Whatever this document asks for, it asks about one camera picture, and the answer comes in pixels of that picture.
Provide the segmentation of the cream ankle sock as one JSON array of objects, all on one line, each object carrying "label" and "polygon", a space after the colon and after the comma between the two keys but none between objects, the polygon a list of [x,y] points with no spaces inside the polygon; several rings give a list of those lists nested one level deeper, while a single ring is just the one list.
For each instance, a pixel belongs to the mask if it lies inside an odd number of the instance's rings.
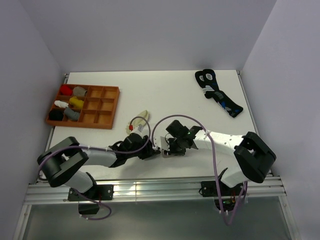
[{"label": "cream ankle sock", "polygon": [[131,125],[138,125],[138,124],[142,124],[144,125],[144,127],[147,125],[147,122],[149,121],[149,112],[147,110],[144,110],[142,112],[140,112],[136,117],[134,117],[132,120],[130,120],[127,124]]}]

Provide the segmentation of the mauve sock with red stripe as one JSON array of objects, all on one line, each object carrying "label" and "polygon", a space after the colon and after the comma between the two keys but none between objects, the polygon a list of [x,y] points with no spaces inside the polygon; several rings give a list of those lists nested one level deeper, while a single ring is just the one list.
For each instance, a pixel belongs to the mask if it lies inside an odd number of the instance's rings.
[{"label": "mauve sock with red stripe", "polygon": [[161,152],[161,155],[162,155],[163,158],[171,158],[171,157],[174,156],[174,155],[172,155],[169,151],[166,151],[166,150],[163,150],[163,151]]}]

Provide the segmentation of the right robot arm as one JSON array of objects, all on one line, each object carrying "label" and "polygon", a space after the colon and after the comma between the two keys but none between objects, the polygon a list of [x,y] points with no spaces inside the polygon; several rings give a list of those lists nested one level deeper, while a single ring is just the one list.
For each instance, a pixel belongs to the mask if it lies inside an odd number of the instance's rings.
[{"label": "right robot arm", "polygon": [[169,155],[184,155],[186,149],[208,149],[218,151],[235,158],[219,176],[217,191],[229,194],[233,188],[245,181],[261,184],[276,161],[276,154],[255,133],[231,135],[203,129],[201,126],[187,128],[174,120],[167,128],[172,137],[168,140]]}]

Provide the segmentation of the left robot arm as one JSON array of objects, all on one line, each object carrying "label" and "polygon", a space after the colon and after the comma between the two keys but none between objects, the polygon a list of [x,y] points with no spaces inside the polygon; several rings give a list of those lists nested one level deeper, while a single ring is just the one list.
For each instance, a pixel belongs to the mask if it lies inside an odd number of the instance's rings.
[{"label": "left robot arm", "polygon": [[117,168],[128,159],[150,159],[161,153],[154,149],[147,135],[132,133],[124,140],[117,141],[106,149],[80,145],[75,137],[67,137],[54,147],[42,153],[37,163],[52,188],[66,185],[76,189],[86,200],[96,197],[96,181],[82,166],[103,166]]}]

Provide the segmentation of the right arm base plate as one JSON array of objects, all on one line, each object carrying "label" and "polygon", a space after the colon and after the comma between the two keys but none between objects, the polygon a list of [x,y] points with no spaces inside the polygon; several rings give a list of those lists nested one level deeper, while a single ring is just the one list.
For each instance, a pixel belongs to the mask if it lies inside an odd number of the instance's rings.
[{"label": "right arm base plate", "polygon": [[[235,187],[228,187],[222,182],[218,182],[220,187],[220,194],[222,197],[232,197],[240,194],[243,189],[243,184],[239,183]],[[199,189],[199,194],[203,197],[218,197],[218,190],[216,186],[216,182],[214,180],[210,181],[202,181],[201,188]]]}]

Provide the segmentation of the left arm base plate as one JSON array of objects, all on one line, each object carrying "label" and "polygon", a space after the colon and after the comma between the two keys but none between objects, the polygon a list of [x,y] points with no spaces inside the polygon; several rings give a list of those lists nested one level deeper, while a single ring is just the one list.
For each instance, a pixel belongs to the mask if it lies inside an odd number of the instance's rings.
[{"label": "left arm base plate", "polygon": [[70,188],[67,200],[69,202],[79,201],[110,201],[113,199],[114,186],[112,184],[98,184],[94,185],[85,193],[79,194],[75,189]]}]

